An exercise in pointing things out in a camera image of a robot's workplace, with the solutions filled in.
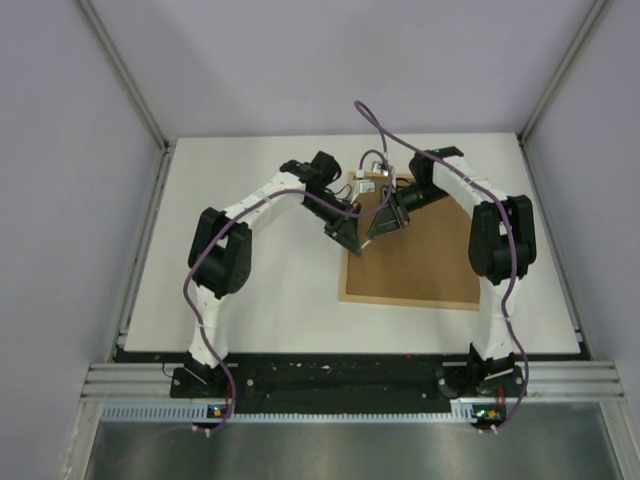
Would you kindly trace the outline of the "light wooden picture frame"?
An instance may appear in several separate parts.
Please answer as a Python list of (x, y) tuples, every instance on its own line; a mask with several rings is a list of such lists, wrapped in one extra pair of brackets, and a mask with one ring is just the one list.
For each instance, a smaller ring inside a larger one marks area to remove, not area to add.
[(476, 311), (480, 285), (468, 258), (471, 220), (450, 197), (410, 214), (410, 224), (345, 251), (342, 302)]

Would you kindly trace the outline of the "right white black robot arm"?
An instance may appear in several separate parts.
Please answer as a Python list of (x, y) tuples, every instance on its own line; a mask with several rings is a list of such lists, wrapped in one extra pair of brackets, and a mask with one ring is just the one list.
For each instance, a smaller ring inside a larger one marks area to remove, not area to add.
[(447, 197), (469, 216), (468, 258), (479, 279), (479, 317), (459, 390), (490, 395), (516, 372), (516, 355), (526, 355), (511, 313), (520, 281), (537, 259), (532, 201), (493, 188), (456, 147), (418, 151), (409, 168), (411, 184), (398, 187), (392, 180), (381, 188), (384, 206), (367, 238), (399, 230), (411, 212)]

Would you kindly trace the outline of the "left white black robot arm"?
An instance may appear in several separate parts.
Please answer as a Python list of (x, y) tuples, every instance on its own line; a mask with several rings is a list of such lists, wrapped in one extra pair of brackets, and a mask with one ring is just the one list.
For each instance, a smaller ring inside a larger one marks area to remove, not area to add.
[(184, 368), (205, 396), (226, 387), (220, 363), (228, 353), (222, 340), (223, 303), (249, 279), (253, 240), (275, 219), (299, 205), (324, 222), (324, 233), (345, 250), (359, 255), (360, 206), (328, 189), (341, 176), (335, 158), (318, 152), (312, 161), (289, 160), (262, 188), (223, 210), (205, 209), (198, 220), (188, 255), (190, 268), (184, 298), (195, 315), (195, 332)]

